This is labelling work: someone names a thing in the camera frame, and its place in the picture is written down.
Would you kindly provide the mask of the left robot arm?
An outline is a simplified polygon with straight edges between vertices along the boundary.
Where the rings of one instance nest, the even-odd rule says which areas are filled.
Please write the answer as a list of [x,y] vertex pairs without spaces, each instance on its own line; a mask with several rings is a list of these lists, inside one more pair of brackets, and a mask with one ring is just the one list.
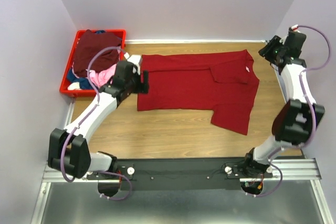
[[62,173],[67,182],[98,172],[112,179],[117,171],[113,155],[89,151],[88,143],[106,117],[132,93],[147,93],[148,72],[140,72],[142,57],[132,55],[117,63],[111,83],[104,84],[89,106],[63,129],[54,129],[49,138],[48,166]]

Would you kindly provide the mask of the red t-shirt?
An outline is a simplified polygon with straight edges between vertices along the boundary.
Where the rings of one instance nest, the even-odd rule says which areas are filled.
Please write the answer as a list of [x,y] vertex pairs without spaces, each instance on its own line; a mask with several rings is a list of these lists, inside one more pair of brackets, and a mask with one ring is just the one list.
[[215,126],[247,135],[259,79],[247,50],[213,54],[143,55],[149,91],[138,111],[211,110]]

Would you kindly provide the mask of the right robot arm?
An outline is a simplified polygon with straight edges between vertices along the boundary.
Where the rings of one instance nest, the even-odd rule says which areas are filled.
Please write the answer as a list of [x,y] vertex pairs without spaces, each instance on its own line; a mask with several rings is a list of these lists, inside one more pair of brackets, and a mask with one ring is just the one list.
[[258,52],[277,67],[285,85],[286,104],[274,119],[271,136],[245,155],[241,171],[246,177],[265,174],[282,151],[306,146],[324,116],[324,106],[317,104],[310,92],[306,62],[300,58],[306,38],[297,28],[289,28],[285,39],[274,36]]

